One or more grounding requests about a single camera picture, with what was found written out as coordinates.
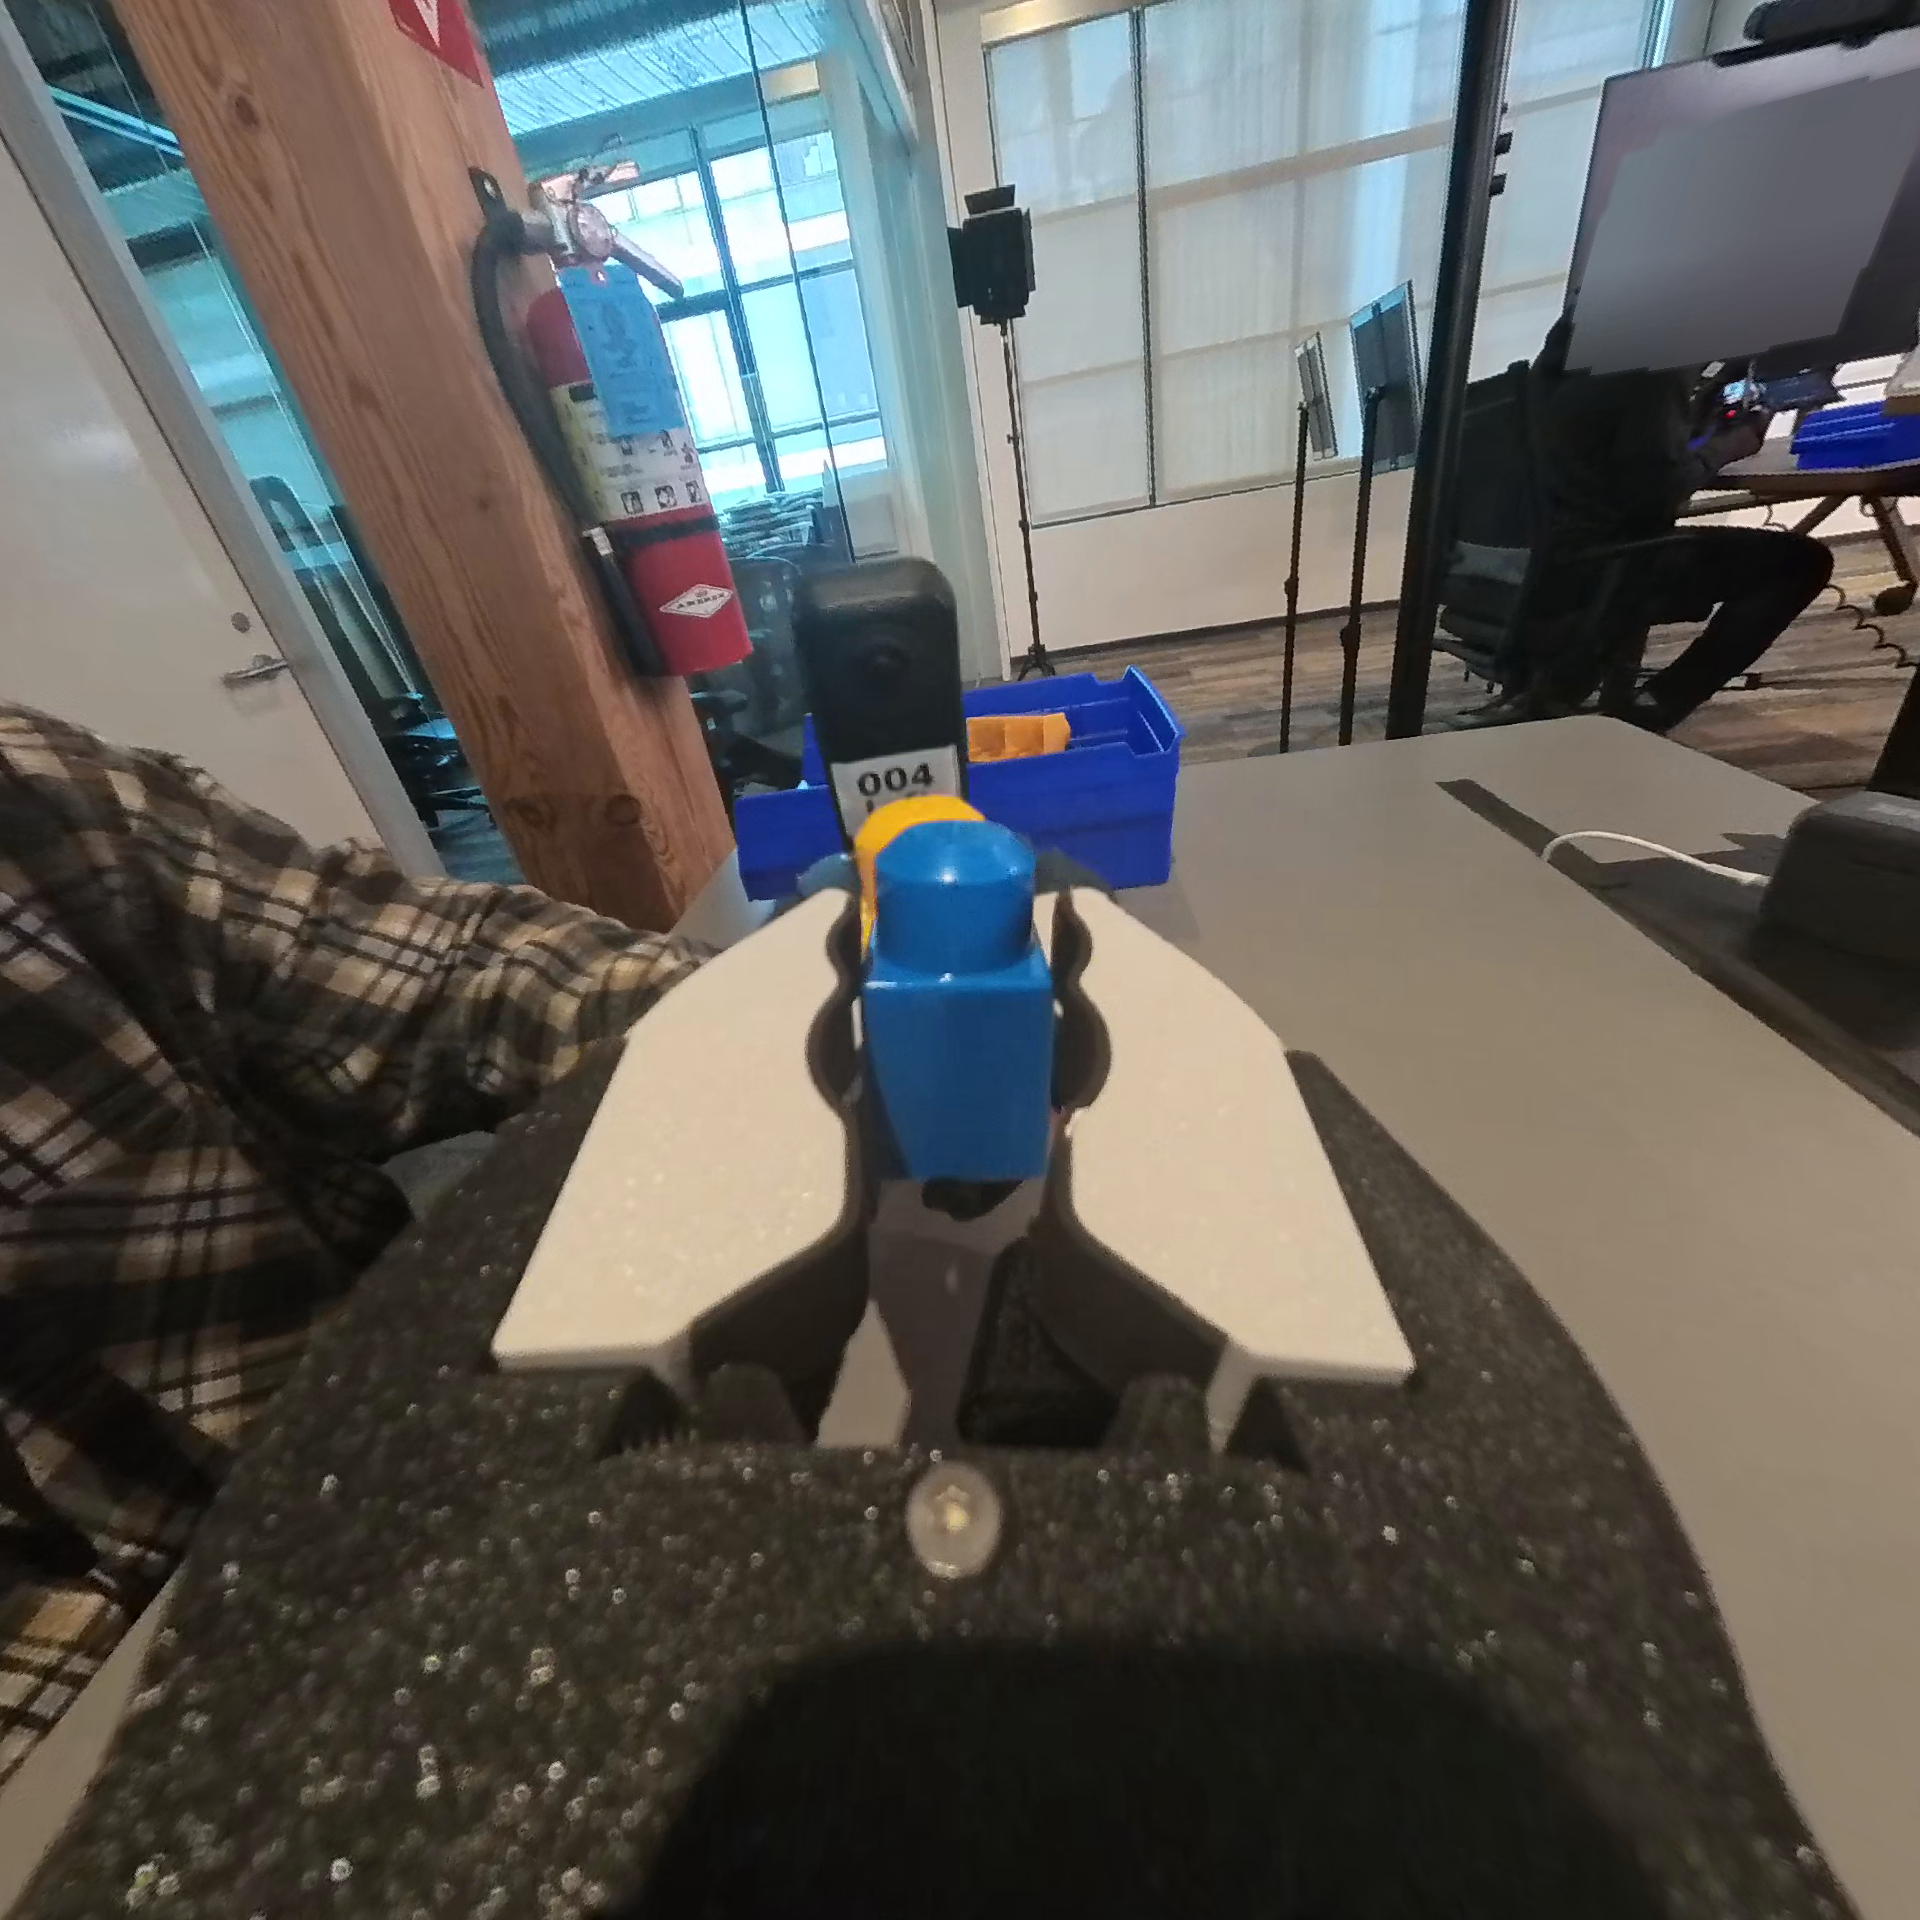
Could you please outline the dark grey box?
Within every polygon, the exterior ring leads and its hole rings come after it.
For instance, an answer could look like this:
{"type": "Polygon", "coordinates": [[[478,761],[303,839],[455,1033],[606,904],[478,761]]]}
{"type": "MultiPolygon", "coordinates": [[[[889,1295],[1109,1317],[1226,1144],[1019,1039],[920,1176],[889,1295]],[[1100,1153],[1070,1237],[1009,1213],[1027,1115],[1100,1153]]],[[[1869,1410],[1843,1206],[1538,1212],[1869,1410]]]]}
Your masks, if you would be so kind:
{"type": "Polygon", "coordinates": [[[1766,880],[1759,924],[1917,972],[1917,801],[1867,789],[1806,808],[1766,880]]]}

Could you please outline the black office chair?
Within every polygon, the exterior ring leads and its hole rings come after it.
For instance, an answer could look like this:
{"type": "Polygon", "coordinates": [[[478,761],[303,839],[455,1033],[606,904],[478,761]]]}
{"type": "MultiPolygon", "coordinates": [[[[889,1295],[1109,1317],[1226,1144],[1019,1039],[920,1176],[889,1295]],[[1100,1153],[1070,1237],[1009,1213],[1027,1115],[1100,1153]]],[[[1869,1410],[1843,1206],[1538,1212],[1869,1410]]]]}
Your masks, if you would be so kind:
{"type": "Polygon", "coordinates": [[[396,765],[397,781],[421,826],[437,831],[446,813],[490,817],[450,718],[419,694],[377,703],[370,727],[396,765]]]}
{"type": "Polygon", "coordinates": [[[749,658],[689,683],[725,813],[748,793],[797,786],[805,737],[805,687],[793,639],[799,568],[790,560],[742,560],[733,563],[733,583],[749,658]]]}

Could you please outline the black webcam bar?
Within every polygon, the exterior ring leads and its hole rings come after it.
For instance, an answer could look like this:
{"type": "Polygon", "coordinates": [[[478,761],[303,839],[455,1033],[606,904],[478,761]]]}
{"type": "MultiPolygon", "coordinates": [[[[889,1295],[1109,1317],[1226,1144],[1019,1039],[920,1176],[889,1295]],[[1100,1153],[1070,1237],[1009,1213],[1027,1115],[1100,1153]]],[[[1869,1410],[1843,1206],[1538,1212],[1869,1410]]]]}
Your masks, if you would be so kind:
{"type": "Polygon", "coordinates": [[[1916,28],[1917,4],[1759,4],[1740,34],[1754,52],[1782,53],[1827,44],[1865,45],[1916,28]]]}

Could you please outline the blue mega block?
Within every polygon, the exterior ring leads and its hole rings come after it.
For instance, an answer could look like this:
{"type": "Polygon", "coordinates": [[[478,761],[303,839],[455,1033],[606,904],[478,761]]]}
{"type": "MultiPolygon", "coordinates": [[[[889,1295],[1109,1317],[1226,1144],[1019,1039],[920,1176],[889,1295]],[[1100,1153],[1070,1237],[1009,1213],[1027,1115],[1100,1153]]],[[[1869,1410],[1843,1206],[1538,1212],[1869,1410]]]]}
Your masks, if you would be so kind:
{"type": "Polygon", "coordinates": [[[860,1053],[897,1174],[1027,1185],[1052,1135],[1055,988],[1039,861],[1009,829],[920,826],[876,865],[860,1053]]]}

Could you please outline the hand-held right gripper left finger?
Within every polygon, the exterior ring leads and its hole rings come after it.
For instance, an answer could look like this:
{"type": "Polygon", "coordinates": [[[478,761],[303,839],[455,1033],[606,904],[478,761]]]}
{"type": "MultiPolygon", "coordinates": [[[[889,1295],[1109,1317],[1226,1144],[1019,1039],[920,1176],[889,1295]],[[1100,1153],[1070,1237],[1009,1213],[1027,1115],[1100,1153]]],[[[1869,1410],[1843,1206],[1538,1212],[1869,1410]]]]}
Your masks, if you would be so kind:
{"type": "Polygon", "coordinates": [[[835,1377],[870,1306],[858,900],[829,887],[629,1033],[494,1332],[501,1372],[835,1377]]]}

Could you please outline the blue storage bin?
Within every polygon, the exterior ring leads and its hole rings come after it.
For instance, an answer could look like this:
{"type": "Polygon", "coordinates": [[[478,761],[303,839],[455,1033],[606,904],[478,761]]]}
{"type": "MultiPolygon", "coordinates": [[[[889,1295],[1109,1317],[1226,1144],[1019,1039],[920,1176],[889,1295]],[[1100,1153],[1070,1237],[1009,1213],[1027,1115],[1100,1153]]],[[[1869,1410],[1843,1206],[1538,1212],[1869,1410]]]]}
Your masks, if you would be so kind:
{"type": "Polygon", "coordinates": [[[1917,465],[1917,413],[1892,417],[1877,400],[1806,413],[1791,436],[1796,469],[1881,469],[1917,465]]]}

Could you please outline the black computer monitor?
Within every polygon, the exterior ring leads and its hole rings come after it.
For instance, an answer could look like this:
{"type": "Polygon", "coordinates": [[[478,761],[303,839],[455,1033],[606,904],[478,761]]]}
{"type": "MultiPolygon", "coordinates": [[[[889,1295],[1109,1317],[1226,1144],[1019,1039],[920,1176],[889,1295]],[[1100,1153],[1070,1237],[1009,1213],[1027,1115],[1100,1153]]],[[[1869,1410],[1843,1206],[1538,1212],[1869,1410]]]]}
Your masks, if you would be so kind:
{"type": "Polygon", "coordinates": [[[1916,28],[1606,83],[1566,372],[1841,369],[1916,308],[1916,28]]]}

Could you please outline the black studio light stand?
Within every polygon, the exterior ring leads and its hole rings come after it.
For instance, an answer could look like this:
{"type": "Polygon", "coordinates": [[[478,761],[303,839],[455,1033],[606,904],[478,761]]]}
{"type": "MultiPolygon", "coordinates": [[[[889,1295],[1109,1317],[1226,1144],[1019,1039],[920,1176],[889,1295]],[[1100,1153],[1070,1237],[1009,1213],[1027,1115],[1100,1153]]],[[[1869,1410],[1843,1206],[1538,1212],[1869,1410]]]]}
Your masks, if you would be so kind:
{"type": "Polygon", "coordinates": [[[1034,218],[1018,204],[1018,188],[998,183],[964,200],[964,220],[949,228],[952,285],[960,310],[1002,343],[1002,373],[1009,410],[1007,442],[1015,465],[1018,534],[1023,591],[1027,610],[1027,645],[1015,662],[1015,682],[1055,678],[1056,666],[1043,645],[1039,572],[1034,557],[1034,519],[1027,459],[1023,436],[1023,396],[1018,372],[1018,323],[1026,319],[1039,286],[1034,218]]]}

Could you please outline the tablet floor stand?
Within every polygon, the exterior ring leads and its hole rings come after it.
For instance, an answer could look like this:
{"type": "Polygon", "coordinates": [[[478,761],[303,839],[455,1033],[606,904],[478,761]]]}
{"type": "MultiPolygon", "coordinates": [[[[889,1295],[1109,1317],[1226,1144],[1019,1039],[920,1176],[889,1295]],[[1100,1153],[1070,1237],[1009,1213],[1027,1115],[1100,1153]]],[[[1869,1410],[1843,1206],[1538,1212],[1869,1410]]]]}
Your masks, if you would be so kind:
{"type": "Polygon", "coordinates": [[[1340,630],[1340,690],[1336,743],[1354,743],[1357,677],[1363,636],[1363,572],[1373,552],[1373,495],[1383,473],[1418,462],[1422,436],[1422,347],[1418,291],[1398,285],[1350,315],[1350,350],[1358,400],[1357,518],[1348,612],[1340,630]]]}
{"type": "Polygon", "coordinates": [[[1291,535],[1287,535],[1287,575],[1284,575],[1284,618],[1283,618],[1283,718],[1277,747],[1280,755],[1292,751],[1292,718],[1295,718],[1295,667],[1299,667],[1299,633],[1303,612],[1303,534],[1307,534],[1307,491],[1309,465],[1338,455],[1338,429],[1332,410],[1332,389],[1325,359],[1325,335],[1314,332],[1303,346],[1295,347],[1295,379],[1299,379],[1299,408],[1295,408],[1295,466],[1291,485],[1291,535]]]}

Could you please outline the red wall sign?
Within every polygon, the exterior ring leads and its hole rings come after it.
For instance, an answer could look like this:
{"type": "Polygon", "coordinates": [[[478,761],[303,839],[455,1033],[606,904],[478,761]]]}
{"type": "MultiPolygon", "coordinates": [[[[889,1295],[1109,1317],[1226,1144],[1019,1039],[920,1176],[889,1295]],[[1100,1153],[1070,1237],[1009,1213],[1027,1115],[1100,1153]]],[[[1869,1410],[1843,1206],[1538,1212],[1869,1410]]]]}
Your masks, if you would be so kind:
{"type": "Polygon", "coordinates": [[[397,32],[472,85],[490,85],[466,4],[389,4],[397,32]]]}

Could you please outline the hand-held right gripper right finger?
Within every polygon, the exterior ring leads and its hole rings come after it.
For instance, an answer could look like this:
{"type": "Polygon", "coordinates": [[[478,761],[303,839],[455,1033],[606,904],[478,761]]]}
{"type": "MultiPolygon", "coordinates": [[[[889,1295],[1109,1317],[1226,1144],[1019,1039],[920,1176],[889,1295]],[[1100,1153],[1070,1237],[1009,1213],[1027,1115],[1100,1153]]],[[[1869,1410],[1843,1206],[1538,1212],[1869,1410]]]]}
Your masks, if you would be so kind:
{"type": "Polygon", "coordinates": [[[1198,1388],[1213,1450],[1267,1385],[1414,1376],[1280,1035],[1101,891],[1052,895],[1067,1118],[1046,1180],[1046,1332],[1121,1398],[1198,1388]]]}

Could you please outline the wooden office desk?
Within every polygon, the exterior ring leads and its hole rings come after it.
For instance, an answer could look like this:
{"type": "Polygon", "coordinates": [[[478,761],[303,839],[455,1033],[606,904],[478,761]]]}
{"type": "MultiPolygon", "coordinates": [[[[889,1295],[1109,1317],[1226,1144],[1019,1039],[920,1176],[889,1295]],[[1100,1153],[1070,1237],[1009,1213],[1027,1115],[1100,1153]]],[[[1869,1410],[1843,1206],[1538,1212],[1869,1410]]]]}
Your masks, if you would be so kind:
{"type": "Polygon", "coordinates": [[[1794,526],[1815,535],[1843,504],[1855,502],[1875,526],[1896,583],[1875,594],[1877,614],[1905,614],[1916,605],[1916,545],[1902,502],[1917,502],[1917,459],[1884,466],[1803,469],[1789,442],[1770,442],[1749,462],[1730,465],[1685,508],[1689,519],[1749,512],[1757,507],[1808,507],[1794,526]]]}

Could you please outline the blue plastic bin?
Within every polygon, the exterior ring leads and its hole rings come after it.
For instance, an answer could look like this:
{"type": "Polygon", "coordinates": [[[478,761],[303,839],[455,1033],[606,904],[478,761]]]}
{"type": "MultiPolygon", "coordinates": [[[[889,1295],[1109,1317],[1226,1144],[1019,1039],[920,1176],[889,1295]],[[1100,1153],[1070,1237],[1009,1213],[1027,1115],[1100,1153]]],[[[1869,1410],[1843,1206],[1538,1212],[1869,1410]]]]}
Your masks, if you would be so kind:
{"type": "Polygon", "coordinates": [[[1056,851],[1115,891],[1156,887],[1170,874],[1183,727],[1160,690],[1128,666],[1115,678],[1055,677],[966,692],[973,724],[1062,716],[1056,752],[960,761],[952,745],[832,763],[803,731],[803,781],[736,802],[736,873],[748,899],[777,900],[848,829],[895,801],[953,797],[1039,851],[1056,851]]]}

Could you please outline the black pole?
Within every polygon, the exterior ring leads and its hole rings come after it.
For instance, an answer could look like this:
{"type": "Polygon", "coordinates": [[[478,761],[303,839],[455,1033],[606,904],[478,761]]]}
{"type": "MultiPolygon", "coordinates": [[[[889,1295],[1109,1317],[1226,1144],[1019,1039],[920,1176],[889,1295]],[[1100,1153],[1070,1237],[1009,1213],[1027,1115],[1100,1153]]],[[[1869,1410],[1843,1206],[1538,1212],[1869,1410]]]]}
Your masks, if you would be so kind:
{"type": "Polygon", "coordinates": [[[1443,244],[1436,266],[1422,436],[1414,455],[1398,625],[1386,700],[1389,739],[1418,737],[1427,716],[1432,639],[1451,557],[1451,489],[1467,410],[1485,233],[1503,159],[1500,139],[1516,13],[1516,4],[1467,4],[1461,9],[1443,244]]]}

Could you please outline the yellow one-stud block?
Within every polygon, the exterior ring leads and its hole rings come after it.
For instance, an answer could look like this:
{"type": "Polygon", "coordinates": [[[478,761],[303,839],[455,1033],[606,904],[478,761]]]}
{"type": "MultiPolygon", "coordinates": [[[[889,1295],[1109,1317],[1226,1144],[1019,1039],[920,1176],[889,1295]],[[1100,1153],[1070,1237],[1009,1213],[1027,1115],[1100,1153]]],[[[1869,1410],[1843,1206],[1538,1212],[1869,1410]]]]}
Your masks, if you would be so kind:
{"type": "Polygon", "coordinates": [[[985,817],[960,797],[905,794],[876,806],[852,831],[852,873],[858,887],[860,947],[871,947],[876,927],[876,865],[905,831],[920,826],[983,824],[985,817]]]}

